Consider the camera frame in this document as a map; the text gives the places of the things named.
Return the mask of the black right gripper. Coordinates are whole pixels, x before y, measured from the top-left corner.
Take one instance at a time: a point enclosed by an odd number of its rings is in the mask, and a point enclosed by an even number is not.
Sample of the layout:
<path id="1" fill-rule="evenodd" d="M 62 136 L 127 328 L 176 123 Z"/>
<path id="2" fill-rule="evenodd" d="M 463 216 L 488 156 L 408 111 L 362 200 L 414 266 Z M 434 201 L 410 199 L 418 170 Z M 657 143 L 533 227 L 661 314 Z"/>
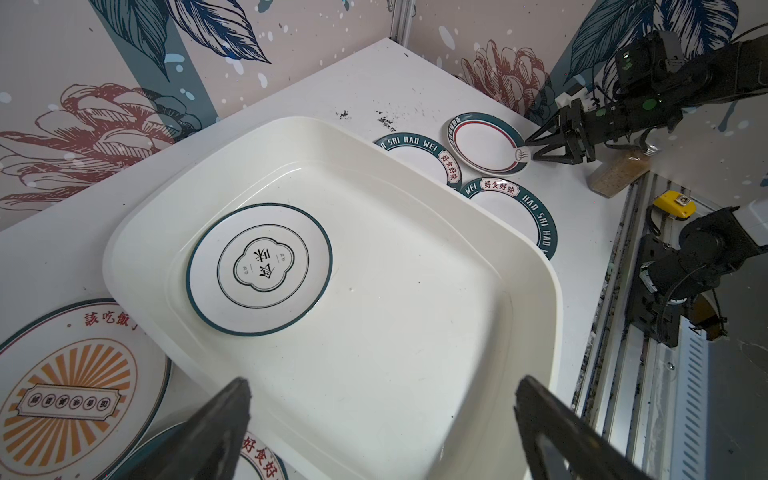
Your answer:
<path id="1" fill-rule="evenodd" d="M 580 100 L 558 110 L 528 136 L 526 146 L 550 146 L 533 153 L 535 161 L 578 165 L 596 159 L 595 146 L 619 150 L 651 150 L 647 138 L 653 129 L 666 124 L 666 103 L 647 98 L 607 104 L 585 111 Z"/>

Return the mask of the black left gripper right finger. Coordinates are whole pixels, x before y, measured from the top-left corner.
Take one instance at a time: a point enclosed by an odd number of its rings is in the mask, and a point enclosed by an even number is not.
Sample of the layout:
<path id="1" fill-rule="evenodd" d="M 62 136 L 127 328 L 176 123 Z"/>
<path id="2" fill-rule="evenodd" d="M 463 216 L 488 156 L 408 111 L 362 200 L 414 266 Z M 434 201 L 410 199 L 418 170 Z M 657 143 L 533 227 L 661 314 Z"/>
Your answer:
<path id="1" fill-rule="evenodd" d="M 534 377 L 525 376 L 515 395 L 515 417 L 532 478 L 648 477 Z"/>

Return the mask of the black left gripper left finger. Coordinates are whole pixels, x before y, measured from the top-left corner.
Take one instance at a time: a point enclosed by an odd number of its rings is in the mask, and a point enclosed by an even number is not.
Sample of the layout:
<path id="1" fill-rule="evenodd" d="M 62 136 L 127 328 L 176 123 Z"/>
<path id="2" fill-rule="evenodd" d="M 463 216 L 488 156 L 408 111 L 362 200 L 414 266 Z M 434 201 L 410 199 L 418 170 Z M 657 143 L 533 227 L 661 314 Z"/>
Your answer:
<path id="1" fill-rule="evenodd" d="M 130 479 L 232 479 L 250 419 L 248 381 L 233 379 L 128 471 Z"/>

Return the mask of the green red ring plate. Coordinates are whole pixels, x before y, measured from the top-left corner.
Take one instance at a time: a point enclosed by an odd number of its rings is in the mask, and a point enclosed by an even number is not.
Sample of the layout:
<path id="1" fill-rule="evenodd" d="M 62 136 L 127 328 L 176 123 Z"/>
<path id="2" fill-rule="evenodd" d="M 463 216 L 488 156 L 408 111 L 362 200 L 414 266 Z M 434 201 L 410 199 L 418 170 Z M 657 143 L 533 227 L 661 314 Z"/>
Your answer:
<path id="1" fill-rule="evenodd" d="M 521 134 L 500 118 L 466 112 L 449 120 L 446 138 L 452 152 L 472 169 L 490 175 L 519 173 L 531 161 Z"/>

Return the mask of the green rim plate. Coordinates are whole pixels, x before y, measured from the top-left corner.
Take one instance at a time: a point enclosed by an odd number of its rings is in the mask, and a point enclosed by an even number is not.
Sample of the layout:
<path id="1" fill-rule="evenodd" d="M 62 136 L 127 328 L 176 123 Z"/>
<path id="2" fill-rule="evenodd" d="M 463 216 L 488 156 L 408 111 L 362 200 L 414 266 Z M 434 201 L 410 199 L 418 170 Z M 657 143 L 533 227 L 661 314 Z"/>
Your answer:
<path id="1" fill-rule="evenodd" d="M 472 202 L 521 232 L 552 259 L 558 246 L 554 217 L 531 191 L 497 177 L 480 177 L 467 182 L 460 192 Z"/>
<path id="2" fill-rule="evenodd" d="M 108 479 L 127 479 L 128 472 L 142 460 L 154 453 L 163 443 L 181 429 L 184 422 L 177 423 L 145 441 L 124 460 Z M 288 479 L 283 461 L 275 455 L 255 434 L 247 431 L 243 440 L 234 479 Z"/>
<path id="3" fill-rule="evenodd" d="M 395 132 L 374 143 L 427 177 L 454 190 L 459 190 L 463 183 L 458 161 L 437 140 L 417 133 Z"/>

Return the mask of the white plate thin line flower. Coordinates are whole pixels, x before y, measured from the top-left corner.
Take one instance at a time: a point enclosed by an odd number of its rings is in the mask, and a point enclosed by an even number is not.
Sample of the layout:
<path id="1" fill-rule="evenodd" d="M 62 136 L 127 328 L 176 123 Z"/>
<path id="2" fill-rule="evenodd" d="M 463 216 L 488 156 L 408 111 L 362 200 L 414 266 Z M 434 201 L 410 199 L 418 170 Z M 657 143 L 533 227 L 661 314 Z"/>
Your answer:
<path id="1" fill-rule="evenodd" d="M 257 203 L 216 220 L 197 240 L 185 271 L 188 300 L 211 328 L 264 336 L 305 317 L 333 268 L 326 229 L 308 212 Z"/>

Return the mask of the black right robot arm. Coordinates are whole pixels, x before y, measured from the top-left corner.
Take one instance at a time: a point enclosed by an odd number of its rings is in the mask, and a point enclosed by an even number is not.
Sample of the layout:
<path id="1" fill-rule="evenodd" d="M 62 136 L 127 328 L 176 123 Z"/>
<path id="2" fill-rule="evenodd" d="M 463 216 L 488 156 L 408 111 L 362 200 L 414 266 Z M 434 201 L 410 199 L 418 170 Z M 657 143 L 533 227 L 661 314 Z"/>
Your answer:
<path id="1" fill-rule="evenodd" d="M 575 165 L 595 160 L 595 147 L 621 150 L 619 138 L 673 130 L 687 108 L 722 104 L 767 92 L 767 38 L 738 41 L 691 60 L 675 35 L 655 31 L 619 50 L 613 99 L 586 111 L 578 99 L 559 109 L 525 141 L 537 161 Z M 767 202 L 724 207 L 683 227 L 678 245 L 659 234 L 643 236 L 626 317 L 648 337 L 674 348 L 680 319 L 696 297 L 719 286 L 722 276 L 767 251 Z"/>

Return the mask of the white plastic bin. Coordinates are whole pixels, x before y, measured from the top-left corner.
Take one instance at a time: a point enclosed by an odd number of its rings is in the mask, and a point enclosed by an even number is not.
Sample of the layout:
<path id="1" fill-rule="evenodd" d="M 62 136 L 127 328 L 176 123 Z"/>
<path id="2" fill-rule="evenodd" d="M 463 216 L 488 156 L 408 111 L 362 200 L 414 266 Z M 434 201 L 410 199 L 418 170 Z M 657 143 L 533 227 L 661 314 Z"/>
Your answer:
<path id="1" fill-rule="evenodd" d="M 255 337 L 192 309 L 185 271 L 218 219 L 257 203 L 310 213 L 333 247 L 308 314 Z M 241 376 L 252 430 L 312 479 L 524 479 L 527 375 L 557 381 L 563 307 L 526 236 L 372 142 L 310 117 L 235 139 L 115 230 L 111 294 L 209 392 Z"/>

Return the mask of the glass spice jar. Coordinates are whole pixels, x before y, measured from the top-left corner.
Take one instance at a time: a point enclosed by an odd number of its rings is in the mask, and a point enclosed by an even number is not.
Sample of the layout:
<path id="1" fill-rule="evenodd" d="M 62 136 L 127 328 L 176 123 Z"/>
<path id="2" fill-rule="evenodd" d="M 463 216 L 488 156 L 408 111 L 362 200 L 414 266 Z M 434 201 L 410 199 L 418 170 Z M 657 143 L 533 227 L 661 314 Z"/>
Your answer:
<path id="1" fill-rule="evenodd" d="M 613 198 L 651 167 L 651 158 L 639 150 L 629 150 L 605 161 L 587 179 L 588 188 L 605 198 Z"/>

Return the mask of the yellow tape measure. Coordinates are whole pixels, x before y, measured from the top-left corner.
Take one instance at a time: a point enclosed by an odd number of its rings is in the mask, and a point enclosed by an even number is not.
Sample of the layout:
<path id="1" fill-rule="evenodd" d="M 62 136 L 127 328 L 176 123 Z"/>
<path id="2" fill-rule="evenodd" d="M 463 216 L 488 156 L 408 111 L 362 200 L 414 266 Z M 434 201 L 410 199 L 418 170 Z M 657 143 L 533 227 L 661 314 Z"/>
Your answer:
<path id="1" fill-rule="evenodd" d="M 697 210 L 695 202 L 689 196 L 671 190 L 655 198 L 653 206 L 678 220 L 689 219 Z"/>

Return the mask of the orange sunburst plate upper left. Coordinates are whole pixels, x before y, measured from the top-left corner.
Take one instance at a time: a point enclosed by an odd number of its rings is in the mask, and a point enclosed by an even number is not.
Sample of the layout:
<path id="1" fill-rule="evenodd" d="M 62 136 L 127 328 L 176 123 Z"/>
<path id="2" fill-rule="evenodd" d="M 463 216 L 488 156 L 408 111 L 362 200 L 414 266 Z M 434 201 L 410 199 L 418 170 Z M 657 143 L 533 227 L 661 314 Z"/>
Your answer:
<path id="1" fill-rule="evenodd" d="M 171 373 L 113 299 L 31 322 L 1 344 L 2 478 L 107 478 L 149 429 Z"/>

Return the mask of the aluminium rail front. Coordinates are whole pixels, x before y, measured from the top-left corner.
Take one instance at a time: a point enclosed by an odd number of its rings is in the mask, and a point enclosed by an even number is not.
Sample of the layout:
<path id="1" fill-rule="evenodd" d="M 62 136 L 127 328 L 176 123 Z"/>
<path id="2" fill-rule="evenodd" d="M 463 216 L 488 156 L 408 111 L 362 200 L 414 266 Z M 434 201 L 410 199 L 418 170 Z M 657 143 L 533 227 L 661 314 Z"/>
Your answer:
<path id="1" fill-rule="evenodd" d="M 647 174 L 630 186 L 574 395 L 574 411 L 654 479 L 706 476 L 706 336 L 682 319 L 670 348 L 626 318 L 631 275 L 646 234 L 645 209 L 682 186 Z"/>

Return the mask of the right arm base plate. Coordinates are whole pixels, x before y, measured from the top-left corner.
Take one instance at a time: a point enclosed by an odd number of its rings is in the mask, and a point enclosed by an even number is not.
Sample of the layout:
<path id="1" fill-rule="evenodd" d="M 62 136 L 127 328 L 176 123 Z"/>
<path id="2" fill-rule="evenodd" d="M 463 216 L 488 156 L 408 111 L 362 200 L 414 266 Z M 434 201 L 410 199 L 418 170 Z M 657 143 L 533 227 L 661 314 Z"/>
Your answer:
<path id="1" fill-rule="evenodd" d="M 648 268 L 672 253 L 672 249 L 652 234 L 640 239 L 637 262 L 626 305 L 626 319 L 651 339 L 669 348 L 679 344 L 680 322 L 688 299 L 664 302 L 665 291 L 647 275 Z"/>

